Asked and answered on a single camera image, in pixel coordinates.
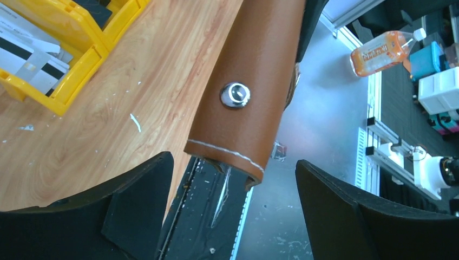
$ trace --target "card with black stripe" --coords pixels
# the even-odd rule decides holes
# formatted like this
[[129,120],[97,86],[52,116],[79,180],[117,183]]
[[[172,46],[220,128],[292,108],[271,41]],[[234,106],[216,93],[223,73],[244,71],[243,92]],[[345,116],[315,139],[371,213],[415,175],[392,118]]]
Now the card with black stripe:
[[[58,46],[61,44],[57,39],[30,23],[27,19],[15,13],[2,3],[0,3],[0,25],[24,37],[34,38]],[[52,55],[58,57],[58,59],[62,60],[64,63],[69,63],[73,59],[72,54],[62,48],[59,53],[52,53]]]
[[50,91],[67,70],[51,56],[0,30],[0,67],[29,82],[43,94]]

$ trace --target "blue container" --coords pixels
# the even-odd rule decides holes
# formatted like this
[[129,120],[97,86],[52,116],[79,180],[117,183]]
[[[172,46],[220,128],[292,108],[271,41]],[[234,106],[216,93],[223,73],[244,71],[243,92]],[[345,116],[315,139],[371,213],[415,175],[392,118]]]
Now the blue container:
[[441,49],[436,41],[410,55],[411,80],[413,82],[438,73],[440,69]]

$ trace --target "metal button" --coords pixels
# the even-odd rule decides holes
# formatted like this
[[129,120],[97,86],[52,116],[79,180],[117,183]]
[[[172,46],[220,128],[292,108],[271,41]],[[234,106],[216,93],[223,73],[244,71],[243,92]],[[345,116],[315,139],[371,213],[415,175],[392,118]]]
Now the metal button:
[[227,107],[243,108],[250,100],[250,90],[242,83],[233,82],[222,89],[220,99]]

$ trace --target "white stitching line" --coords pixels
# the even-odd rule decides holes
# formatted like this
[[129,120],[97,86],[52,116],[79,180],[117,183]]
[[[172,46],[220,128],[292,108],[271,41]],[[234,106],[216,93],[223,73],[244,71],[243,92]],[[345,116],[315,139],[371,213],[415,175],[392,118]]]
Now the white stitching line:
[[204,145],[204,146],[207,146],[207,147],[210,147],[210,148],[213,148],[213,149],[216,149],[216,150],[219,150],[219,151],[223,151],[223,152],[226,152],[226,153],[230,153],[230,154],[233,154],[233,155],[236,155],[238,157],[241,157],[243,158],[244,160],[247,160],[249,161],[250,164],[252,164],[253,166],[255,166],[256,168],[260,169],[260,171],[264,174],[265,173],[265,170],[258,164],[256,164],[254,161],[252,161],[252,159],[250,159],[249,157],[247,156],[244,156],[238,152],[235,152],[235,151],[231,151],[231,150],[228,150],[228,149],[225,149],[223,147],[219,147],[219,146],[215,146],[215,145],[211,145],[211,144],[208,144],[206,142],[201,142],[201,141],[197,141],[197,140],[193,140],[193,139],[188,139],[189,142],[193,142],[195,144],[199,144],[199,145]]

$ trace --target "bottle cap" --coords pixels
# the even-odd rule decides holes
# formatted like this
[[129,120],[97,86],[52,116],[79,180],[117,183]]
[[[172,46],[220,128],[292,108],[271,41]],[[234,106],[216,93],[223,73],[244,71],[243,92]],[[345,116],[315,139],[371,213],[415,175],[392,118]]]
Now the bottle cap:
[[415,40],[417,40],[418,42],[422,41],[423,39],[427,37],[427,34],[425,33],[424,28],[417,29],[415,32],[413,32],[413,35],[415,37]]

